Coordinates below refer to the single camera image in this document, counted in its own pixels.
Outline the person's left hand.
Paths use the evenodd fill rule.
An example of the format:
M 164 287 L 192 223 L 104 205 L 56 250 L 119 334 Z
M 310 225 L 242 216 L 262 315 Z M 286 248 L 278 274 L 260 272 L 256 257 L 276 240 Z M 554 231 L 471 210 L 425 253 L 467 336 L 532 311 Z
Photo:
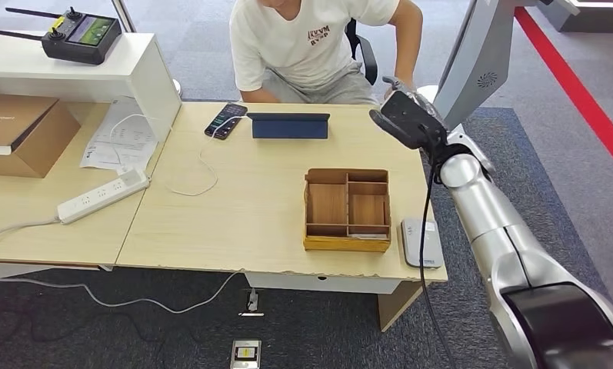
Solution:
M 388 90 L 385 93 L 384 100 L 387 101 L 395 92 L 401 92 L 410 99 L 414 100 L 414 92 L 404 82 L 396 80 L 390 83 Z

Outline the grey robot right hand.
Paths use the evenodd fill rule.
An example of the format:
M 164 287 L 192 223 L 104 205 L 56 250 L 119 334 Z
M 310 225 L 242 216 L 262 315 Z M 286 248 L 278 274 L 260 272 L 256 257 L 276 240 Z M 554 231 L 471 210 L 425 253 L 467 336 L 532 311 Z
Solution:
M 402 80 L 400 80 L 399 78 L 397 78 L 395 76 L 389 76 L 389 75 L 384 75 L 384 76 L 381 77 L 381 79 L 382 79 L 382 81 L 384 83 L 389 84 L 389 85 L 390 85 L 390 83 L 392 81 L 396 81 L 396 80 L 402 81 Z M 445 124 L 444 119 L 440 115 L 440 113 L 438 112 L 437 108 L 423 94 L 421 94 L 421 93 L 419 93 L 417 91 L 414 91 L 414 90 L 412 90 L 412 91 L 414 92 L 415 99 L 414 100 L 412 100 L 410 98 L 409 99 L 412 100 L 415 104 L 417 104 L 420 108 L 423 108 L 424 110 L 426 110 L 426 112 L 430 116 L 435 118 L 436 121 L 443 127 L 443 129 L 445 129 L 447 131 L 448 130 L 447 125 Z M 391 98 L 392 98 L 392 96 L 387 101 L 384 100 L 381 103 L 381 107 L 383 107 L 384 105 L 388 104 L 388 102 L 389 102 L 389 100 Z

